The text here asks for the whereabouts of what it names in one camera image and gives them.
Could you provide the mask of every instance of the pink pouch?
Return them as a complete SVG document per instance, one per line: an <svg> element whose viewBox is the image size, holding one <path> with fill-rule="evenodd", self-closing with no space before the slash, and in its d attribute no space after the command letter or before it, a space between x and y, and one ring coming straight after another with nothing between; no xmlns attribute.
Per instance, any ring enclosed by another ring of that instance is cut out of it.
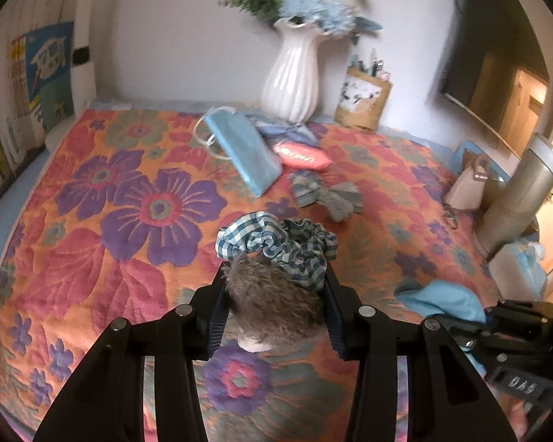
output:
<svg viewBox="0 0 553 442"><path fill-rule="evenodd" d="M320 171L332 162L322 150L310 148L300 143L282 141L272 148L281 157L283 164L291 168Z"/></svg>

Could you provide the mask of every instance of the white vase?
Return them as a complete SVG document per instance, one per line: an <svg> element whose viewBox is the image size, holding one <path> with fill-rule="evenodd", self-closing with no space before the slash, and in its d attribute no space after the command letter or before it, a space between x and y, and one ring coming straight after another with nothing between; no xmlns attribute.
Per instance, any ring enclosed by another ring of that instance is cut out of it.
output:
<svg viewBox="0 0 553 442"><path fill-rule="evenodd" d="M281 19L274 26L282 35L282 46L264 83L261 107L269 115L305 122L318 102L317 48L330 34L315 23L295 25Z"/></svg>

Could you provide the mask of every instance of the pen holder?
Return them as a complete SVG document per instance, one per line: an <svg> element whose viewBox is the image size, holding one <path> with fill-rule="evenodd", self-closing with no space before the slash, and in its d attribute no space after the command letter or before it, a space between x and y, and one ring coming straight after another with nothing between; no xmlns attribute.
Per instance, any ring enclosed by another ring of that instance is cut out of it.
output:
<svg viewBox="0 0 553 442"><path fill-rule="evenodd" d="M377 131L392 86L389 81L349 67L334 115L335 121L351 128Z"/></svg>

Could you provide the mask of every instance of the white wall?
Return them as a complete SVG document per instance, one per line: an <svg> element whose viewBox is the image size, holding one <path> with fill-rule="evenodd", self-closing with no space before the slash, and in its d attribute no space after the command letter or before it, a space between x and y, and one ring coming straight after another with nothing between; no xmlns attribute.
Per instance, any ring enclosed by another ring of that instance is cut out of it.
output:
<svg viewBox="0 0 553 442"><path fill-rule="evenodd" d="M217 1L118 0L112 70L100 76L99 91L127 99L257 102L279 36ZM452 148L472 140L508 166L485 144L481 125L437 94L456 28L453 0L368 0L367 11L384 29L361 39L362 54L369 57L375 46L394 84L382 125ZM320 49L326 114L338 102L349 50L347 41L328 41Z"/></svg>
<svg viewBox="0 0 553 442"><path fill-rule="evenodd" d="M90 54L94 61L97 89L104 96L115 96L115 69L112 58L112 28L117 0L93 0L90 22Z"/></svg>

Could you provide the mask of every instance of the screw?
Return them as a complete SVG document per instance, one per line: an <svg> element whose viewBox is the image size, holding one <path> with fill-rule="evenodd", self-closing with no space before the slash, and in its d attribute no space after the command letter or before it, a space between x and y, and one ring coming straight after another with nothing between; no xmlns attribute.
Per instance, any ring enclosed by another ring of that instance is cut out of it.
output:
<svg viewBox="0 0 553 442"><path fill-rule="evenodd" d="M112 330L121 330L124 329L125 326L127 326L127 321L124 318L116 318L111 323Z"/></svg>
<svg viewBox="0 0 553 442"><path fill-rule="evenodd" d="M193 312L193 307L190 304L181 304L174 310L179 316L187 316Z"/></svg>
<svg viewBox="0 0 553 442"><path fill-rule="evenodd" d="M377 311L375 311L375 308L373 306L360 306L358 308L358 313L361 316L364 316L366 318L371 318L375 315Z"/></svg>
<svg viewBox="0 0 553 442"><path fill-rule="evenodd" d="M424 327L429 330L438 330L441 328L441 323L436 319L426 319L424 321Z"/></svg>

